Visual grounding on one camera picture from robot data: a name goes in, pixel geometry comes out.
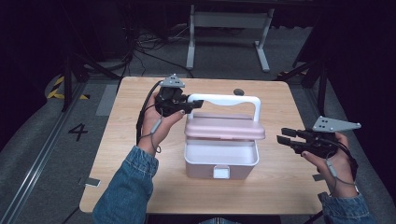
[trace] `person's left hand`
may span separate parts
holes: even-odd
[[[137,145],[142,150],[145,150],[152,156],[155,156],[158,145],[169,134],[171,127],[181,120],[185,114],[184,110],[177,111],[176,113],[162,117],[162,121],[155,133],[150,136],[150,132],[155,123],[161,118],[161,115],[155,110],[155,96],[158,92],[154,92],[148,99],[147,110],[145,112],[145,119],[143,120],[142,137]]]

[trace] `denim jacket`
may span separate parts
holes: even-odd
[[[157,159],[134,147],[94,207],[94,223],[144,223],[153,191],[152,177],[157,169]],[[375,223],[361,194],[355,198],[340,199],[322,193],[319,198],[326,223]]]

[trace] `number 4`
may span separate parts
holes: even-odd
[[[84,131],[84,127],[85,127],[85,124],[80,123],[77,127],[73,128],[72,130],[69,131],[69,133],[78,133],[76,142],[79,141],[79,138],[81,137],[82,133],[88,132],[88,131]]]

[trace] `yellow tape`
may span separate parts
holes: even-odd
[[[53,85],[49,95],[47,96],[48,99],[49,98],[64,99],[64,94],[56,93],[63,82],[64,82],[64,76],[60,75],[56,80],[55,84]],[[90,98],[91,96],[89,94],[82,94],[79,97],[79,99],[81,100],[89,100]]]

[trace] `white basket handle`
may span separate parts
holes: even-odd
[[[262,102],[256,96],[238,96],[238,95],[220,95],[220,94],[201,94],[194,93],[188,98],[188,102],[191,103],[197,100],[205,100],[214,105],[239,105],[241,103],[252,103],[255,106],[254,121],[260,119],[260,109]],[[188,119],[192,119],[192,112],[188,115]]]

